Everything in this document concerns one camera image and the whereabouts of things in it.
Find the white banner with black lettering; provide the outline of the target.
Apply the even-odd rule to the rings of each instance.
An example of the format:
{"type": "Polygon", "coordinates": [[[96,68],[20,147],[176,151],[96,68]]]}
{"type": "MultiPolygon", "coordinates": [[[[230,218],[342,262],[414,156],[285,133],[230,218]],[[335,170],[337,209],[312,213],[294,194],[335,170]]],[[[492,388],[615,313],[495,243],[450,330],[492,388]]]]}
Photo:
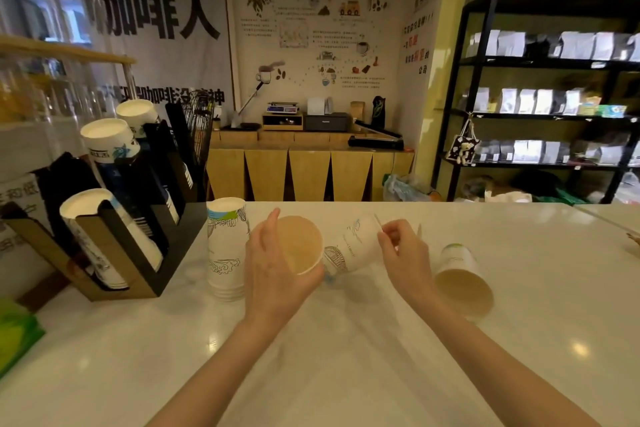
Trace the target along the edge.
{"type": "Polygon", "coordinates": [[[231,109],[227,0],[101,0],[115,53],[137,60],[135,97],[164,108],[204,91],[231,109]]]}

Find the white printed paper cup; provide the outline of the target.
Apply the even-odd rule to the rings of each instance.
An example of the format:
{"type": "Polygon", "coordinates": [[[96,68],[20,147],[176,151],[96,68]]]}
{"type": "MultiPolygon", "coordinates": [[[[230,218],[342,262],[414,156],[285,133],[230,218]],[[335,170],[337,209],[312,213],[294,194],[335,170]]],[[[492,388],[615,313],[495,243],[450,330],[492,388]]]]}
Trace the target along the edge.
{"type": "Polygon", "coordinates": [[[471,323],[478,323],[492,311],[493,290],[466,246],[446,245],[435,263],[433,279],[444,300],[471,323]]]}
{"type": "Polygon", "coordinates": [[[330,277],[345,275],[380,259],[381,221],[374,213],[358,218],[328,239],[314,222],[302,216],[279,218],[276,229],[287,265],[300,276],[317,264],[330,277]]]}

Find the person's right forearm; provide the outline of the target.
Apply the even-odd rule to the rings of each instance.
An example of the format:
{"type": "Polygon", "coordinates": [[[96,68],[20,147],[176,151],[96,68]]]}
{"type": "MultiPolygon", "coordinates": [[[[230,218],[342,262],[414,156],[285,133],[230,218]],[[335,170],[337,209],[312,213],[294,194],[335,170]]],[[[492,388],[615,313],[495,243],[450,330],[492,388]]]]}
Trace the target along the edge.
{"type": "Polygon", "coordinates": [[[505,427],[601,427],[435,294],[410,294],[405,300],[505,427]]]}

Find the illustrated white wall poster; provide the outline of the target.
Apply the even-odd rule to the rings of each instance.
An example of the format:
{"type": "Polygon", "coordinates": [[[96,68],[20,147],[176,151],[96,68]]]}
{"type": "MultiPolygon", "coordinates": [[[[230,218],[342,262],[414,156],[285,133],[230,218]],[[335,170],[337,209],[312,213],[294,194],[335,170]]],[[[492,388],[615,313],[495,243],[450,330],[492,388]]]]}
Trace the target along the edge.
{"type": "Polygon", "coordinates": [[[337,112],[351,101],[371,110],[375,96],[387,108],[399,100],[399,67],[412,0],[230,0],[239,103],[265,84],[244,109],[261,115],[272,101],[304,105],[332,97],[337,112]]]}

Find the row of grey and white bags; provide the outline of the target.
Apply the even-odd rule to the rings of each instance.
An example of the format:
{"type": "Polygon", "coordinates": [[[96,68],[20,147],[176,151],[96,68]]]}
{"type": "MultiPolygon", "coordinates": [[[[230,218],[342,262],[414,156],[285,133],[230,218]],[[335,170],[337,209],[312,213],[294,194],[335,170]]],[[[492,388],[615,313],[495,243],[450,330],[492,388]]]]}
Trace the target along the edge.
{"type": "Polygon", "coordinates": [[[476,148],[473,163],[617,166],[627,142],[575,140],[485,140],[476,148]]]}

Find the black and wood cup holder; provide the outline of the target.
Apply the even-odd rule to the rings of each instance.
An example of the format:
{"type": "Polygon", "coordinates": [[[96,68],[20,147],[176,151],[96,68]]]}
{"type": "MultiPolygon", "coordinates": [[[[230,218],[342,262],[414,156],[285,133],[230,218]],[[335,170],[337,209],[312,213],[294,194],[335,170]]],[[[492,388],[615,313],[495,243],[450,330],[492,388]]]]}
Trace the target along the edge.
{"type": "Polygon", "coordinates": [[[204,203],[196,202],[196,183],[182,160],[182,143],[174,143],[165,120],[161,119],[159,124],[145,124],[143,128],[147,139],[137,141],[141,149],[149,153],[157,176],[172,198],[179,221],[173,222],[165,204],[148,205],[155,215],[154,220],[148,218],[149,225],[161,227],[166,237],[163,249],[157,245],[164,260],[161,268],[155,271],[127,234],[124,225],[117,221],[113,207],[107,203],[100,205],[100,220],[123,248],[122,252],[113,251],[110,257],[116,260],[123,253],[122,263],[115,267],[129,283],[127,290],[108,291],[88,274],[91,263],[73,235],[72,245],[63,248],[53,237],[51,225],[46,227],[43,220],[32,218],[26,207],[18,204],[16,199],[9,198],[0,206],[0,218],[6,225],[91,302],[159,297],[204,224],[204,203]]]}

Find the stack of large paper cups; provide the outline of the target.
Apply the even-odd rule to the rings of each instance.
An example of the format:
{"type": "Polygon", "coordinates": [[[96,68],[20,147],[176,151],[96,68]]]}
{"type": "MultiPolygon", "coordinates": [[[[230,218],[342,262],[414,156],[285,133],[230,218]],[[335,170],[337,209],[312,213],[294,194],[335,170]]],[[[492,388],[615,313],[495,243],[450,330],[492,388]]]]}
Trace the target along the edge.
{"type": "Polygon", "coordinates": [[[164,257],[156,243],[145,233],[146,228],[140,227],[111,191],[91,188],[66,199],[60,206],[60,215],[91,263],[88,274],[108,291],[124,291],[129,288],[129,283],[115,267],[122,263],[123,253],[116,260],[110,257],[113,251],[122,252],[123,248],[100,220],[98,211],[103,203],[113,207],[117,221],[124,225],[152,269],[158,271],[164,257]]]}

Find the stack of upturned paper cups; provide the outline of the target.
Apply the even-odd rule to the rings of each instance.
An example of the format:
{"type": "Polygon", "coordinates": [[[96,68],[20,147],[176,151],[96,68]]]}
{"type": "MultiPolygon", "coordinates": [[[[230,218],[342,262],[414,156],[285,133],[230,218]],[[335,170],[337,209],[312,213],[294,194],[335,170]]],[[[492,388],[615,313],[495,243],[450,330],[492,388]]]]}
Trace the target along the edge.
{"type": "Polygon", "coordinates": [[[221,197],[207,202],[207,282],[214,297],[232,302],[244,296],[245,246],[250,235],[246,202],[221,197]]]}

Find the stack of medium paper cups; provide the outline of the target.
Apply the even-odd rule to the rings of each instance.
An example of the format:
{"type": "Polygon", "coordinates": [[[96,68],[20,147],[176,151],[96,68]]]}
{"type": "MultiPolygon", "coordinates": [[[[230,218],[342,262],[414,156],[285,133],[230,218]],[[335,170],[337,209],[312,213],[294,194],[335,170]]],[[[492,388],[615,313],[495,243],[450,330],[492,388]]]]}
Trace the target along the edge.
{"type": "Polygon", "coordinates": [[[163,249],[166,237],[161,227],[149,225],[148,218],[154,220],[155,215],[148,205],[165,204],[174,223],[178,223],[179,216],[149,153],[141,149],[127,122],[119,118],[93,121],[81,128],[81,137],[106,188],[143,233],[163,249]]]}

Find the green packet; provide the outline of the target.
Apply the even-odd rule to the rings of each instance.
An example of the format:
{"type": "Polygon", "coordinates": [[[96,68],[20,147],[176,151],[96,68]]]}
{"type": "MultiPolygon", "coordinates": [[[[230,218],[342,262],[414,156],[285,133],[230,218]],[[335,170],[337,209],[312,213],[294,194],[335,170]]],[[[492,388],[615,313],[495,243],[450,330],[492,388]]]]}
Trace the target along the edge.
{"type": "Polygon", "coordinates": [[[0,380],[44,335],[35,314],[0,297],[0,380]]]}

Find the row of white and black bags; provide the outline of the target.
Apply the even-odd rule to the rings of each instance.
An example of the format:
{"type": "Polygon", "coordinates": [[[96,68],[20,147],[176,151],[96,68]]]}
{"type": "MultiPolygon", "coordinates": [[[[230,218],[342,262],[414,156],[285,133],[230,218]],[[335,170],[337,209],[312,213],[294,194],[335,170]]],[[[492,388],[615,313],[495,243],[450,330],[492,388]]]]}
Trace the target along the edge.
{"type": "Polygon", "coordinates": [[[564,31],[533,34],[491,30],[484,54],[487,57],[640,63],[640,33],[564,31]]]}

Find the black metal shelf rack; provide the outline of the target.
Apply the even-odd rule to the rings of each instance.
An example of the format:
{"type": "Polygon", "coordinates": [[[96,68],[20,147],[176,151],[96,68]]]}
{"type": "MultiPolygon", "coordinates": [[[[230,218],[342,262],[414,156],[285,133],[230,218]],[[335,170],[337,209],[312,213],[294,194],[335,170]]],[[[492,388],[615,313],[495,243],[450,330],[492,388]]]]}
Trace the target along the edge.
{"type": "Polygon", "coordinates": [[[470,0],[463,6],[444,115],[436,145],[431,186],[454,201],[464,180],[482,171],[510,178],[520,171],[548,171],[569,191],[596,174],[604,190],[596,203],[612,202],[628,171],[640,171],[640,63],[596,62],[572,59],[487,57],[491,30],[550,34],[564,31],[640,33],[640,0],[470,0]],[[602,96],[602,104],[626,105],[622,119],[579,115],[474,114],[477,90],[585,89],[602,96]],[[627,147],[620,164],[549,165],[449,162],[445,154],[460,133],[467,114],[474,114],[477,139],[623,141],[627,147]]]}

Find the person's left hand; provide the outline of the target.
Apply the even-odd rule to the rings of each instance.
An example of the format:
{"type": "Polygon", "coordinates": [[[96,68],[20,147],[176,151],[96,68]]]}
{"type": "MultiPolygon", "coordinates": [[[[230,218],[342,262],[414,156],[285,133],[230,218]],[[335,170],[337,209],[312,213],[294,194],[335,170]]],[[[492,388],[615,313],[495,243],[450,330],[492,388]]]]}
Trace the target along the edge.
{"type": "Polygon", "coordinates": [[[297,292],[277,234],[279,208],[251,232],[245,253],[245,320],[277,335],[313,292],[297,292]]]}

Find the black heat sealer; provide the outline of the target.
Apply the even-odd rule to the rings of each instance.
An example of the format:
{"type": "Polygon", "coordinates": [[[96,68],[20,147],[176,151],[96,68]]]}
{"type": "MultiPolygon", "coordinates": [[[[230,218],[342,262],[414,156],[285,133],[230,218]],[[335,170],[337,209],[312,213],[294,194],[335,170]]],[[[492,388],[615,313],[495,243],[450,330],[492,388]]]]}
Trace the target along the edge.
{"type": "Polygon", "coordinates": [[[356,135],[352,135],[348,139],[348,147],[404,151],[404,140],[401,134],[384,128],[377,128],[359,119],[355,119],[354,124],[367,130],[369,133],[375,134],[375,136],[357,137],[356,135]]]}

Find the wooden box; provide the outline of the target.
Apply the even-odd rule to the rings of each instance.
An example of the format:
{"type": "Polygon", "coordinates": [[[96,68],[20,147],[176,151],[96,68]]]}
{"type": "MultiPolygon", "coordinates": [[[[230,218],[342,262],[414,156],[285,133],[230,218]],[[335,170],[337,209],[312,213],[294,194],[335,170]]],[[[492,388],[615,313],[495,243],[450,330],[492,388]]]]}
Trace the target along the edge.
{"type": "Polygon", "coordinates": [[[262,115],[262,129],[265,131],[304,131],[305,115],[301,112],[295,114],[262,115]]]}

